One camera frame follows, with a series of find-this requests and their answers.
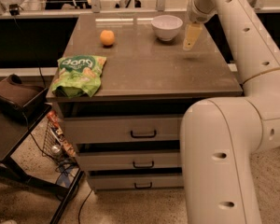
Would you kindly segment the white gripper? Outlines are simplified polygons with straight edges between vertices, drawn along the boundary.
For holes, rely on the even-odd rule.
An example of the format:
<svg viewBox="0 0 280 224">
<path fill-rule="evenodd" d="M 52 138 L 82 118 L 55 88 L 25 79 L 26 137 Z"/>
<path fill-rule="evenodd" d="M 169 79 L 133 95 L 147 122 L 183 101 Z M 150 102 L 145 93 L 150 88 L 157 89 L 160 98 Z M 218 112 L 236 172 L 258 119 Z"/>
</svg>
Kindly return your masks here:
<svg viewBox="0 0 280 224">
<path fill-rule="evenodd" d="M 191 50 L 194 47 L 203 30 L 200 23 L 208 22 L 215 13 L 212 0 L 188 0 L 187 14 L 191 23 L 185 28 L 183 50 Z"/>
</svg>

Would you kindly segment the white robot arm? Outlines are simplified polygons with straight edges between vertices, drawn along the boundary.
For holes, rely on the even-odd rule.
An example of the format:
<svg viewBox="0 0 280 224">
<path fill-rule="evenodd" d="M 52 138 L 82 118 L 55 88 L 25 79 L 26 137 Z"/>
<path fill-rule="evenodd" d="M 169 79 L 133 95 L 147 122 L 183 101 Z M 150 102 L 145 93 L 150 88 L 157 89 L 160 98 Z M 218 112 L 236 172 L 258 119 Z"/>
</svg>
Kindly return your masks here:
<svg viewBox="0 0 280 224">
<path fill-rule="evenodd" d="M 280 49 L 247 0 L 191 0 L 189 19 L 219 17 L 241 97 L 192 105 L 180 130 L 189 224 L 261 224 L 252 153 L 280 146 Z"/>
</svg>

